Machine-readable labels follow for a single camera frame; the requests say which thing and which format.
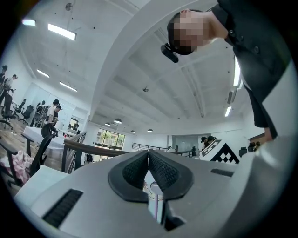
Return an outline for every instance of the floor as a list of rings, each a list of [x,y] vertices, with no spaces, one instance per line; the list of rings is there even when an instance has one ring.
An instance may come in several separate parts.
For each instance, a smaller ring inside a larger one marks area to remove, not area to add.
[[[13,126],[13,130],[10,129],[10,127],[6,126],[6,129],[4,129],[4,123],[0,123],[0,137],[2,137],[7,143],[9,143],[11,146],[16,148],[17,150],[23,150],[26,151],[26,139],[21,136],[21,133],[23,133],[25,127],[27,125],[24,125],[22,121],[18,121],[17,119],[12,119],[11,125]],[[31,156],[34,157],[38,151],[38,145],[37,143],[31,143]],[[0,146],[0,158],[6,156],[6,151]],[[62,158],[51,158],[47,157],[47,160],[45,162],[45,165],[56,169],[58,171],[61,171],[61,160]],[[3,176],[2,178],[4,181],[10,179],[8,176]],[[12,185],[12,187],[8,187],[11,194],[14,196],[17,191],[20,189],[17,186]]]

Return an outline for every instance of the black hair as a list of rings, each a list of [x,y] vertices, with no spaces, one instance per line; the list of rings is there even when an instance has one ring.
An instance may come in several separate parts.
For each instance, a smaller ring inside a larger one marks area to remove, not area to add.
[[[58,99],[55,99],[54,102],[53,102],[53,104],[54,104],[54,105],[59,104],[59,100],[58,100]]]
[[[208,142],[209,141],[212,141],[212,140],[216,140],[216,137],[214,137],[214,136],[208,136],[208,139],[207,140],[208,140]]]
[[[200,11],[200,10],[191,9],[190,11],[202,13],[202,11]],[[174,38],[175,38],[174,37],[175,36],[175,21],[179,17],[180,17],[180,12],[176,13],[168,23],[167,30],[168,30],[169,45],[173,52],[176,52],[177,54],[180,54],[180,55],[188,55],[193,52],[191,46],[180,46],[179,41],[174,40]]]
[[[201,143],[202,142],[204,142],[204,140],[206,140],[207,138],[205,137],[205,136],[203,136],[202,138],[201,138]]]

